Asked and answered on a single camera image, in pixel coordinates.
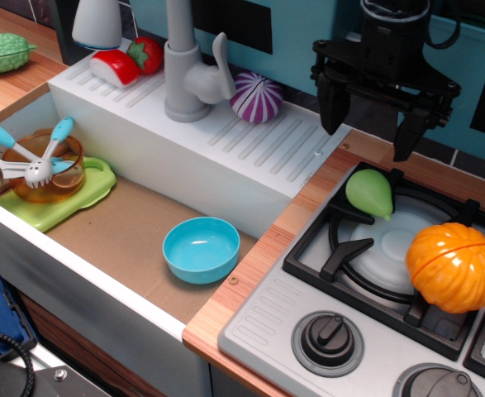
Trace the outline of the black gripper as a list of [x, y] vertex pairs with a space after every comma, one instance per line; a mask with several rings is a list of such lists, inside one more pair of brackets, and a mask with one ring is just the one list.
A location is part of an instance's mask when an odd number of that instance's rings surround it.
[[[351, 94], [402, 112], [420, 104], [435, 120], [448, 120], [461, 87], [428, 64], [423, 49], [430, 44], [424, 21], [366, 20], [359, 41], [315, 41], [311, 78], [326, 132], [333, 135], [345, 120]], [[403, 115], [393, 142], [395, 162], [408, 160], [428, 129], [428, 113]]]

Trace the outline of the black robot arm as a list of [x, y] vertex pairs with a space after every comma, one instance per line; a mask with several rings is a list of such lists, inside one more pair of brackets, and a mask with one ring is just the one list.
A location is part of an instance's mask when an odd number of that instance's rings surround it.
[[426, 61], [423, 48], [449, 48], [460, 29], [443, 42], [432, 42], [429, 1], [362, 1], [360, 6], [360, 41], [319, 40], [312, 47], [321, 125], [329, 134], [336, 132], [353, 95], [393, 108], [403, 115], [393, 142], [393, 159], [402, 162], [426, 131], [450, 120], [461, 87]]

